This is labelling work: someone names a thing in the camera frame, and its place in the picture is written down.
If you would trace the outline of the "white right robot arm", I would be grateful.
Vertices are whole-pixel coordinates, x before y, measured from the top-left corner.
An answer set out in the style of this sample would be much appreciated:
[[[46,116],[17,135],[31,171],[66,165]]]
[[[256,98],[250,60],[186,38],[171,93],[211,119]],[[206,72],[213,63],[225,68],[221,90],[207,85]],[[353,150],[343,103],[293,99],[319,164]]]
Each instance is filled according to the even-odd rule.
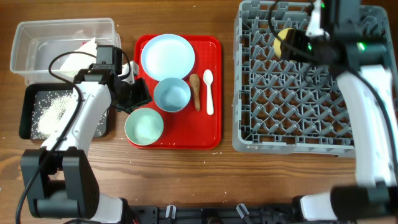
[[[391,58],[382,35],[361,30],[359,1],[314,1],[305,31],[277,34],[284,60],[326,65],[348,110],[356,183],[300,199],[307,221],[397,215],[397,118]]]

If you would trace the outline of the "yellow plastic cup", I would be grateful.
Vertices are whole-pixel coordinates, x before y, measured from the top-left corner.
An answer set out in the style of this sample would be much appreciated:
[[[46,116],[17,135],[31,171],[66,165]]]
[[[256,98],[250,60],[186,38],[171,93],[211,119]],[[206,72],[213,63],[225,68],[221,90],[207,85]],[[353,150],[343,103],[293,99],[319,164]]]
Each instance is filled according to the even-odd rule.
[[[282,29],[279,33],[278,36],[282,39],[285,40],[285,38],[287,37],[288,31],[292,30],[292,28],[286,28],[286,29]],[[274,49],[274,53],[276,54],[276,56],[281,59],[282,58],[282,51],[281,51],[281,41],[279,41],[277,38],[274,39],[274,43],[273,43],[273,49]]]

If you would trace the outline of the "white napkin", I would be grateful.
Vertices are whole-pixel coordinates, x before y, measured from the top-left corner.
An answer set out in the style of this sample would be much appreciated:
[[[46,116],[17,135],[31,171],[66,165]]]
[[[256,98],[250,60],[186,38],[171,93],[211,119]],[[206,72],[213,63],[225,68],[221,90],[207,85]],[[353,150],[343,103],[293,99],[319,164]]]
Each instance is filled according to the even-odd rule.
[[[97,44],[95,37],[90,41],[83,43],[81,47],[75,51],[88,53],[90,55],[70,54],[60,67],[61,73],[68,77],[74,77],[79,70],[88,68],[92,63],[96,62],[96,48]]]

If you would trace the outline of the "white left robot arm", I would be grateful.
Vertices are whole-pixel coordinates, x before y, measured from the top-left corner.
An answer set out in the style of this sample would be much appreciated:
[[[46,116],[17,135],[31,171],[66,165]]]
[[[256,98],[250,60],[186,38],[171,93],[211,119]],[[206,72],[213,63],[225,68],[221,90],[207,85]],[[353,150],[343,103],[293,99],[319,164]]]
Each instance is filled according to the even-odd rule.
[[[60,126],[39,149],[27,149],[21,157],[24,191],[16,208],[21,222],[24,203],[36,218],[69,218],[83,223],[139,223],[140,218],[125,198],[100,192],[87,154],[103,113],[113,106],[131,114],[151,102],[143,78],[131,84],[122,73],[127,54],[113,45],[99,45],[95,62],[81,69],[72,81],[59,78],[73,88],[73,104]]]

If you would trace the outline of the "light blue rice bowl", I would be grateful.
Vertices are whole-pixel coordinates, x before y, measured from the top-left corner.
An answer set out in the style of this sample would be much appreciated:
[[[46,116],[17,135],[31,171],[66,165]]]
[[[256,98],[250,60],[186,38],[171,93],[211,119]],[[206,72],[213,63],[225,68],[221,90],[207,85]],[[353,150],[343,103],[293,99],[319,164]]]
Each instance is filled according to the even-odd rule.
[[[183,110],[191,98],[189,85],[179,78],[166,78],[155,86],[154,101],[163,111],[176,113]]]

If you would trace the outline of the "white rice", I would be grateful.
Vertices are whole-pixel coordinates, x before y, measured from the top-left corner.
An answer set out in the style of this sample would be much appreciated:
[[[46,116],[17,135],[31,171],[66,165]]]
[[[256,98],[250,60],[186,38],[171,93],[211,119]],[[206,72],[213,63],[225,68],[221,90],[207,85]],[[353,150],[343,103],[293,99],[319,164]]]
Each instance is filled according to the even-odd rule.
[[[66,109],[73,106],[73,98],[72,90],[38,91],[32,112],[30,138],[47,139],[55,131]]]

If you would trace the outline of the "light green bowl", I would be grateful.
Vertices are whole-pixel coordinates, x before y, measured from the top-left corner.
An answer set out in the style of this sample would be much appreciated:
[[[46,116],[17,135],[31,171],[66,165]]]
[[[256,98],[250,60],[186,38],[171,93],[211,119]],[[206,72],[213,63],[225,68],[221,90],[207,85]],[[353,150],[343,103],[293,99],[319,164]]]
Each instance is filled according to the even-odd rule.
[[[126,119],[124,132],[128,140],[138,146],[148,146],[156,142],[164,130],[161,115],[151,108],[139,108]]]

